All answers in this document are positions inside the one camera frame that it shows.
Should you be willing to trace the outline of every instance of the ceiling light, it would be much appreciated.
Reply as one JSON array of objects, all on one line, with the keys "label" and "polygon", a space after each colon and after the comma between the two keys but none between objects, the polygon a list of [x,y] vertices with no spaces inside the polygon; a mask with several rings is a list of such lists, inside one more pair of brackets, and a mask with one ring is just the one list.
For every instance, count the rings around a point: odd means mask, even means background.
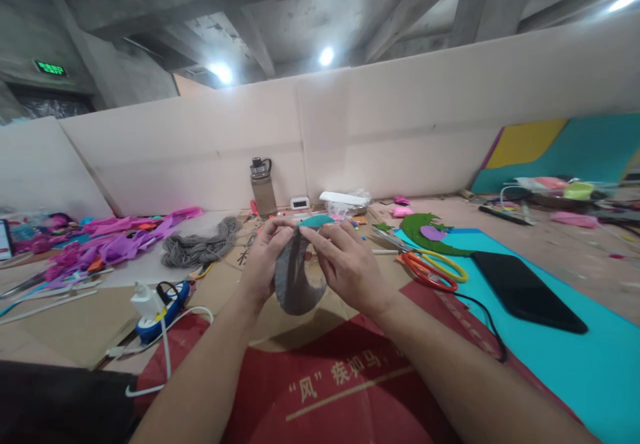
[{"label": "ceiling light", "polygon": [[325,47],[325,49],[322,51],[322,54],[320,54],[320,64],[322,64],[323,66],[328,66],[329,64],[331,64],[332,60],[333,49],[330,47]]},{"label": "ceiling light", "polygon": [[618,11],[618,10],[622,9],[623,7],[626,7],[629,4],[632,4],[634,1],[636,1],[636,0],[617,0],[616,2],[611,4],[611,7],[609,8],[609,12]]},{"label": "ceiling light", "polygon": [[207,68],[218,76],[222,84],[229,84],[233,80],[230,68],[224,64],[211,64]]}]

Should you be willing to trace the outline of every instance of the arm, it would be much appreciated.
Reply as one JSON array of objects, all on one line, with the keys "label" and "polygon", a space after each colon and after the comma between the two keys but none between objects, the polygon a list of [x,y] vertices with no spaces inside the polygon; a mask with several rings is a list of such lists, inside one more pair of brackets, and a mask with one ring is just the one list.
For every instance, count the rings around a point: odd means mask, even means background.
[{"label": "arm", "polygon": [[465,442],[598,442],[520,376],[388,286],[350,224],[301,232],[329,286],[406,354]]},{"label": "arm", "polygon": [[[294,226],[286,219],[266,222],[251,246],[237,290],[153,401],[132,444],[220,441],[251,332],[273,293],[275,261],[293,236],[290,228]],[[167,425],[177,406],[182,425]]]}]

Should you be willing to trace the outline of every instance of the gray felt piece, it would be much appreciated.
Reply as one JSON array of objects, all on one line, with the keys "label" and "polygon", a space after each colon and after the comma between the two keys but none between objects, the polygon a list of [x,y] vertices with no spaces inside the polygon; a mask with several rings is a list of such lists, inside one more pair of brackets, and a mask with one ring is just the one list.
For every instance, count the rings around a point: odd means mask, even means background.
[{"label": "gray felt piece", "polygon": [[287,314],[308,313],[318,304],[327,290],[327,284],[324,281],[321,287],[309,285],[305,274],[305,252],[308,246],[309,241],[296,227],[293,238],[275,263],[275,295],[280,307]]}]

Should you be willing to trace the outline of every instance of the finger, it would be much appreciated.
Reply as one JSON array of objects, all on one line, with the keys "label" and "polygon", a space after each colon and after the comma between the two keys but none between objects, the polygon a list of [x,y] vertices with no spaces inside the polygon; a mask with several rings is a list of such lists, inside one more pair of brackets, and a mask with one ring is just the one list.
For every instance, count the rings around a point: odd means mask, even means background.
[{"label": "finger", "polygon": [[273,259],[277,259],[287,243],[293,237],[293,229],[290,227],[283,227],[282,231],[273,236],[267,245],[267,251]]},{"label": "finger", "polygon": [[358,236],[358,233],[355,231],[355,228],[350,221],[343,222],[342,224],[340,224],[340,227],[344,229],[347,234],[349,234],[350,238],[352,238],[356,242],[356,244],[360,246],[366,246],[365,242],[362,240],[362,237]]},{"label": "finger", "polygon": [[300,234],[313,244],[316,252],[322,253],[334,266],[344,260],[344,253],[313,229],[300,226]]},{"label": "finger", "polygon": [[328,225],[320,229],[320,235],[330,239],[338,249],[348,251],[355,248],[355,242],[347,232],[339,225]]},{"label": "finger", "polygon": [[333,264],[331,264],[330,260],[328,260],[324,254],[322,254],[322,252],[319,252],[316,249],[316,254],[318,254],[318,264],[320,264],[322,274],[325,275],[329,287],[333,288],[333,285],[336,283],[335,268]]},{"label": "finger", "polygon": [[268,219],[264,226],[262,226],[262,231],[260,231],[256,240],[268,243],[279,228],[294,228],[295,226],[295,222],[290,219],[286,219],[285,217],[274,217],[273,219]]}]

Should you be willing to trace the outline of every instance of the water bottle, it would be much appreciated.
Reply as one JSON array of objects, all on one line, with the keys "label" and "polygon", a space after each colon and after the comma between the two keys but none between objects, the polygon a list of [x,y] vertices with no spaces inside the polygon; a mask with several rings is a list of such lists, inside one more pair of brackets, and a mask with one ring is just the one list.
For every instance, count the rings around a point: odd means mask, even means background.
[{"label": "water bottle", "polygon": [[271,183],[271,160],[254,157],[251,169],[251,187],[253,198],[258,206],[258,214],[262,219],[268,219],[270,215],[276,215],[278,208],[275,205],[275,194]]}]

